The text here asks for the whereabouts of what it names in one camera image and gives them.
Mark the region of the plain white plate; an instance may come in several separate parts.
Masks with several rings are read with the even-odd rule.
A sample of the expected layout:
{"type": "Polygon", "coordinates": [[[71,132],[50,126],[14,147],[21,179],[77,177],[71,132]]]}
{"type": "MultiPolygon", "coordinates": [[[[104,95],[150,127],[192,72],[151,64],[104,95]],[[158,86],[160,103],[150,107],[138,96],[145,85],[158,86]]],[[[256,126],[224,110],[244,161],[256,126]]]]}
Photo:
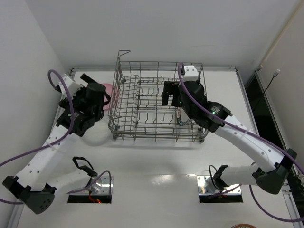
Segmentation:
{"type": "Polygon", "coordinates": [[[182,122],[183,122],[184,125],[190,124],[192,121],[193,121],[193,115],[185,114],[185,116],[182,119],[182,122]]]}

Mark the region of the white plate blue patterned rim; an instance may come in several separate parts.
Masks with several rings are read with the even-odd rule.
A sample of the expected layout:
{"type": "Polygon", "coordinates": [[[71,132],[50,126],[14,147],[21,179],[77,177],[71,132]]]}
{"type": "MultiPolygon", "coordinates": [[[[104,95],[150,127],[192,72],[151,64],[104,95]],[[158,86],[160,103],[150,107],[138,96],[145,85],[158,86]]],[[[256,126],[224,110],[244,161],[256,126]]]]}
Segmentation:
{"type": "Polygon", "coordinates": [[[176,123],[178,126],[185,126],[189,121],[188,116],[181,107],[176,109],[176,123]]]}

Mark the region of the pink plate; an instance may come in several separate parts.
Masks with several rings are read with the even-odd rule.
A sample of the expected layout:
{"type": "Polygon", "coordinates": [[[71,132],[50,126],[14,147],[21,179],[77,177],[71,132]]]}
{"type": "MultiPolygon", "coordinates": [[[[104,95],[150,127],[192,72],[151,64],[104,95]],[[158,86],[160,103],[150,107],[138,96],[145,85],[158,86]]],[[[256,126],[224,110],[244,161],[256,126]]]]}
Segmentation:
{"type": "Polygon", "coordinates": [[[110,103],[112,100],[111,92],[112,92],[112,84],[100,84],[95,83],[95,101],[97,103],[97,110],[101,113],[109,109],[110,103]]]}

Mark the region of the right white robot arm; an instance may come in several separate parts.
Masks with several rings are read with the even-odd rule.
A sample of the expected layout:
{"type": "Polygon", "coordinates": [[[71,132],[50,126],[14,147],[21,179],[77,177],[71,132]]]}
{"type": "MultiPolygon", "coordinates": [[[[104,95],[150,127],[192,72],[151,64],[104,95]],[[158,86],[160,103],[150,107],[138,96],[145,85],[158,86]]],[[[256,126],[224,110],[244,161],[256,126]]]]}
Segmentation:
{"type": "Polygon", "coordinates": [[[288,157],[295,159],[297,153],[288,149],[287,155],[283,155],[258,139],[226,107],[207,100],[199,82],[186,81],[185,86],[196,102],[209,111],[208,114],[188,97],[179,82],[164,82],[162,105],[167,105],[172,95],[173,106],[182,108],[197,125],[229,141],[255,162],[252,166],[220,166],[212,177],[216,188],[224,190],[233,184],[256,185],[270,194],[278,194],[293,165],[288,157]]]}

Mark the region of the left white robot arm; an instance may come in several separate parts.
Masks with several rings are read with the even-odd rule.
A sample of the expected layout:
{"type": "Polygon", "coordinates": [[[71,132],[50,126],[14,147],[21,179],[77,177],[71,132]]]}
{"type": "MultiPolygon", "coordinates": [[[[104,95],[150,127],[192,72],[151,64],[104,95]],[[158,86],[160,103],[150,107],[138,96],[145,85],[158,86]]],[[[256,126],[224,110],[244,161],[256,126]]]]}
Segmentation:
{"type": "Polygon", "coordinates": [[[63,156],[74,150],[77,140],[84,136],[95,122],[103,118],[103,107],[111,100],[103,84],[86,74],[82,74],[81,79],[87,83],[86,86],[76,83],[67,75],[59,77],[60,83],[56,90],[64,96],[59,102],[63,113],[32,160],[15,176],[7,176],[2,183],[35,214],[46,211],[54,199],[64,194],[75,195],[86,191],[89,201],[94,203],[101,201],[92,197],[92,194],[101,193],[111,197],[112,177],[98,174],[90,163],[79,165],[78,160],[86,161],[84,157],[72,158],[76,171],[50,178],[63,156]]]}

